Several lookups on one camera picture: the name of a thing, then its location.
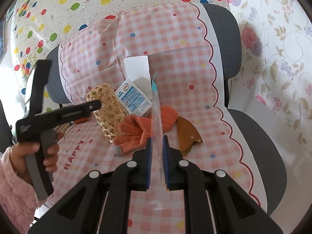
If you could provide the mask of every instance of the orange glove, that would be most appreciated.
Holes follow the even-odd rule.
[[[163,132],[168,132],[178,118],[177,111],[169,106],[160,107]],[[144,147],[147,138],[151,137],[152,119],[139,117],[134,114],[127,116],[124,122],[119,123],[118,130],[121,135],[116,136],[113,144],[116,146],[115,154],[121,156],[134,149]]]

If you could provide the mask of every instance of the silver screw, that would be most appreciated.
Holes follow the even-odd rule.
[[[216,171],[216,175],[220,178],[224,178],[225,177],[225,171],[223,170],[217,170]]]
[[[179,165],[182,166],[182,167],[187,167],[187,166],[188,166],[188,161],[186,161],[186,160],[180,160],[180,161],[179,161]]]
[[[99,172],[98,171],[91,171],[89,173],[89,177],[90,178],[97,178],[99,176]]]
[[[131,161],[129,161],[129,162],[127,163],[127,166],[128,166],[129,168],[133,168],[133,167],[136,167],[136,166],[137,166],[137,163],[136,163],[135,161],[131,160]]]

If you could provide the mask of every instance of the pink checkered tablecloth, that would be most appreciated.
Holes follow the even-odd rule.
[[[73,103],[84,102],[89,89],[108,82],[117,89],[124,81],[120,60],[148,55],[150,73],[157,72],[161,105],[175,108],[199,131],[203,143],[186,159],[201,169],[225,170],[266,210],[263,182],[252,153],[224,107],[222,63],[210,19],[200,4],[164,5],[102,20],[69,38],[59,48],[64,90]],[[169,144],[178,148],[177,130]],[[131,159],[114,155],[94,117],[71,127],[60,142],[55,204],[89,171],[113,171]],[[147,209],[147,193],[132,192],[128,233],[183,233],[181,191],[171,192],[170,209]]]

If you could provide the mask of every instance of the wicker basket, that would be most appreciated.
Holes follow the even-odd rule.
[[[102,102],[102,107],[93,113],[106,139],[110,143],[113,143],[113,138],[119,134],[117,126],[125,120],[128,112],[117,99],[109,83],[103,83],[97,86],[86,95],[88,102],[97,99]]]

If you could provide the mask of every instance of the blue balloon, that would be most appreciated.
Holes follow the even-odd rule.
[[[209,3],[207,0],[200,0],[200,3]]]
[[[86,24],[85,24],[85,25],[80,26],[79,31],[81,31],[82,29],[85,29],[86,27],[88,27]]]

